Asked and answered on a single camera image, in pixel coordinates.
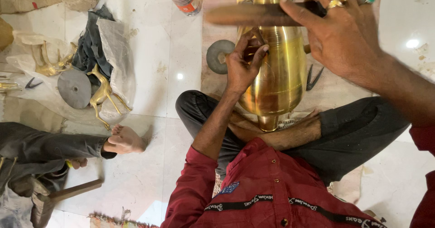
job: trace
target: hand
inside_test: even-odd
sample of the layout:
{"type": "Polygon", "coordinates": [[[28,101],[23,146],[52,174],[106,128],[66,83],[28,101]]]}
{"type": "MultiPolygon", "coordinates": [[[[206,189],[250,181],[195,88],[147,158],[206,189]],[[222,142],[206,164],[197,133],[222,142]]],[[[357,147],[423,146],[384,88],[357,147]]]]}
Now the hand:
{"type": "MultiPolygon", "coordinates": [[[[314,1],[326,8],[331,0],[314,1]]],[[[372,5],[359,6],[357,0],[348,0],[345,8],[331,8],[324,18],[288,0],[281,0],[280,5],[307,28],[314,59],[358,85],[370,82],[379,60],[386,56],[379,47],[372,5]]]]}
{"type": "Polygon", "coordinates": [[[225,58],[228,67],[227,91],[240,96],[258,75],[263,57],[269,49],[267,44],[260,46],[260,42],[253,39],[253,36],[251,30],[242,35],[234,51],[225,58]]]}
{"type": "Polygon", "coordinates": [[[78,158],[78,159],[68,159],[68,161],[73,165],[74,169],[79,169],[80,167],[86,167],[87,158],[78,158]]]}

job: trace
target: clear plastic sheet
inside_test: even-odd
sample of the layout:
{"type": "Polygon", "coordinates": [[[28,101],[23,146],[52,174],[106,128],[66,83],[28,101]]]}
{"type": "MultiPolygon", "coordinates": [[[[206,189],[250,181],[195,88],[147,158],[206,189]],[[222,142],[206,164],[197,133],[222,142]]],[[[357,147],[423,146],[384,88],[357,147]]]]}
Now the clear plastic sheet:
{"type": "MultiPolygon", "coordinates": [[[[117,93],[124,102],[132,105],[132,100],[135,92],[135,82],[133,74],[133,62],[131,59],[131,51],[129,46],[128,27],[119,22],[99,19],[97,24],[101,25],[100,35],[103,43],[103,51],[108,61],[113,65],[114,69],[111,75],[111,86],[114,93],[117,93]]],[[[43,44],[47,42],[48,58],[51,62],[57,61],[57,49],[60,50],[61,57],[72,53],[72,47],[59,39],[49,38],[43,35],[14,31],[14,55],[7,57],[7,62],[24,72],[23,74],[15,74],[11,82],[16,82],[23,89],[22,91],[9,91],[9,96],[19,97],[23,99],[34,99],[68,120],[82,123],[101,125],[103,123],[95,118],[95,110],[92,107],[85,109],[71,108],[60,96],[56,89],[59,75],[44,76],[35,72],[35,62],[31,55],[30,45],[43,44]],[[27,82],[35,77],[32,84],[43,82],[41,85],[33,89],[25,89],[27,82]]],[[[40,51],[34,46],[36,60],[39,61],[40,51]]],[[[113,101],[123,115],[117,113],[113,104],[109,99],[105,100],[101,106],[100,117],[110,125],[120,122],[126,113],[129,111],[112,96],[113,101]]]]}
{"type": "MultiPolygon", "coordinates": [[[[133,105],[136,83],[134,79],[132,51],[129,45],[129,29],[126,24],[113,22],[106,19],[98,19],[98,29],[100,30],[103,52],[107,61],[113,66],[111,82],[113,93],[118,94],[123,101],[131,108],[133,105]]],[[[128,110],[112,96],[112,100],[117,105],[123,115],[128,110]]],[[[119,118],[110,100],[103,102],[100,117],[107,121],[119,118]]]]}

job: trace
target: maroon shirt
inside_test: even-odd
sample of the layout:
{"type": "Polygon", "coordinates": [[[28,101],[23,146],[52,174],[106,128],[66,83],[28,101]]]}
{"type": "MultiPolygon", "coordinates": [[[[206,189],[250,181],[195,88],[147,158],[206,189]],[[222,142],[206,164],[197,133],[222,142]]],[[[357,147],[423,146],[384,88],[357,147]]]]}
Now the maroon shirt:
{"type": "MultiPolygon", "coordinates": [[[[419,150],[435,155],[435,127],[411,128],[419,150]]],[[[217,162],[190,147],[161,227],[362,227],[382,223],[331,195],[302,159],[255,138],[227,166],[221,192],[211,198],[217,162]]],[[[411,227],[435,227],[435,171],[411,227]]]]}

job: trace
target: black trousers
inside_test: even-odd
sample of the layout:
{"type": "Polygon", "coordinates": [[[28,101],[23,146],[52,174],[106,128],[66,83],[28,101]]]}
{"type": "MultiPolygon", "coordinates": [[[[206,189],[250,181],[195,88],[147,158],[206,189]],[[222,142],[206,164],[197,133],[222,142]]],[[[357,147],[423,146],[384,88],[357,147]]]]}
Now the black trousers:
{"type": "Polygon", "coordinates": [[[14,122],[0,123],[0,194],[6,182],[29,174],[59,171],[65,159],[114,158],[116,153],[101,153],[107,139],[107,136],[49,133],[14,122]]]}
{"type": "MultiPolygon", "coordinates": [[[[199,91],[183,92],[176,109],[193,138],[215,109],[218,101],[199,91]]],[[[320,113],[322,137],[300,147],[282,151],[303,158],[325,185],[341,178],[393,142],[409,122],[381,97],[367,97],[320,113]]],[[[216,172],[223,180],[226,168],[245,144],[227,128],[216,172]]]]}

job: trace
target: craftsman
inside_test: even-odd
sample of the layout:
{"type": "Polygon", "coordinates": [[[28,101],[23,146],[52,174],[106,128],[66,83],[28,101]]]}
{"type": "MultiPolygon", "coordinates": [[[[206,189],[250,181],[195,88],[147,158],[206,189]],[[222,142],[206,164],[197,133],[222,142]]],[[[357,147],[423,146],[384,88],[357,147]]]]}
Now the craftsman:
{"type": "MultiPolygon", "coordinates": [[[[0,123],[0,227],[32,227],[30,196],[34,190],[25,185],[29,175],[37,175],[44,187],[55,192],[65,184],[65,160],[79,169],[86,166],[86,158],[110,159],[117,154],[145,150],[142,138],[130,127],[117,124],[111,133],[110,137],[48,133],[19,123],[0,123]]],[[[46,215],[45,222],[52,208],[40,214],[46,215]]],[[[41,223],[34,225],[45,227],[41,223]]]]}
{"type": "MultiPolygon", "coordinates": [[[[326,8],[335,0],[315,1],[326,8]]],[[[259,47],[249,65],[244,50],[259,43],[248,32],[227,56],[219,102],[198,91],[178,98],[178,115],[194,141],[161,227],[385,227],[326,186],[382,151],[409,122],[419,150],[435,154],[435,85],[381,50],[370,4],[347,1],[323,19],[288,0],[280,5],[307,28],[313,58],[381,97],[260,133],[232,113],[268,49],[259,47]],[[212,199],[215,170],[223,183],[212,199]]],[[[435,227],[435,171],[426,177],[428,191],[411,227],[435,227]]]]}

